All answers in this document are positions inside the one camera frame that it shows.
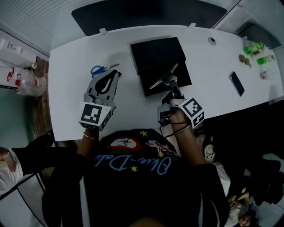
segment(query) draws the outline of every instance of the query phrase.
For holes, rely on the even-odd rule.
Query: star print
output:
[[[131,167],[131,171],[134,171],[134,172],[138,171],[137,167],[135,167],[135,166]]]
[[[140,134],[142,134],[143,137],[144,137],[144,136],[147,136],[146,133],[147,133],[147,132],[144,132],[144,131],[140,132]]]

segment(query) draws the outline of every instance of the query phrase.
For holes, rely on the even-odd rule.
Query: black phone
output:
[[[242,96],[242,94],[244,93],[245,89],[242,86],[242,84],[241,84],[238,76],[236,75],[236,73],[232,72],[229,77],[230,77],[231,81],[233,82],[233,84],[234,84],[236,90],[238,91],[239,95]]]

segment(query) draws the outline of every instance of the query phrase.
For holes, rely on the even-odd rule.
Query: black cable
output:
[[[179,123],[171,123],[171,124],[185,124],[185,123],[187,123],[187,121],[186,122],[179,122]],[[163,133],[162,133],[162,126],[160,126],[160,132],[161,132],[161,134],[162,134],[162,136],[164,137],[164,135],[163,135]],[[171,137],[171,136],[173,136],[174,135],[174,133],[173,134],[170,134],[170,135],[168,135],[168,136],[166,136],[165,138],[167,138],[167,137]]]
[[[172,136],[174,136],[175,134],[178,134],[179,132],[181,132],[181,131],[184,130],[185,128],[188,128],[188,126],[189,126],[189,124],[187,124],[187,125],[186,125],[185,127],[183,127],[182,129],[180,129],[180,130],[178,130],[178,131],[176,131],[176,132],[174,132],[174,133],[172,133],[172,134],[166,136],[165,138],[172,137]]]
[[[162,133],[162,126],[160,126],[160,132],[162,134],[162,136],[164,137],[163,133]]]

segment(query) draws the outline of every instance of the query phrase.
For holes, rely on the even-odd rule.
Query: sneaker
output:
[[[207,162],[213,163],[215,161],[215,152],[213,151],[213,145],[208,144],[204,149],[204,158]]]
[[[55,141],[55,138],[54,138],[53,131],[50,130],[50,131],[47,132],[47,134],[52,137],[52,145],[50,147],[58,147],[58,144],[57,144],[57,142]]]

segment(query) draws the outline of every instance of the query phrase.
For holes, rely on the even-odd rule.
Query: white wall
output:
[[[284,47],[274,51],[274,53],[277,59],[278,67],[279,67],[280,74],[281,74],[282,84],[284,87]],[[284,100],[284,96],[273,100],[272,103],[278,102],[280,100]]]
[[[51,49],[85,36],[71,12],[99,1],[0,0],[0,29],[49,55]],[[229,10],[238,0],[202,1]]]
[[[33,136],[33,98],[0,90],[0,146],[25,147]]]
[[[28,68],[36,62],[36,55],[0,37],[0,59],[22,68]]]
[[[246,0],[218,29],[238,34],[248,21],[264,27],[284,44],[284,5],[280,0]]]

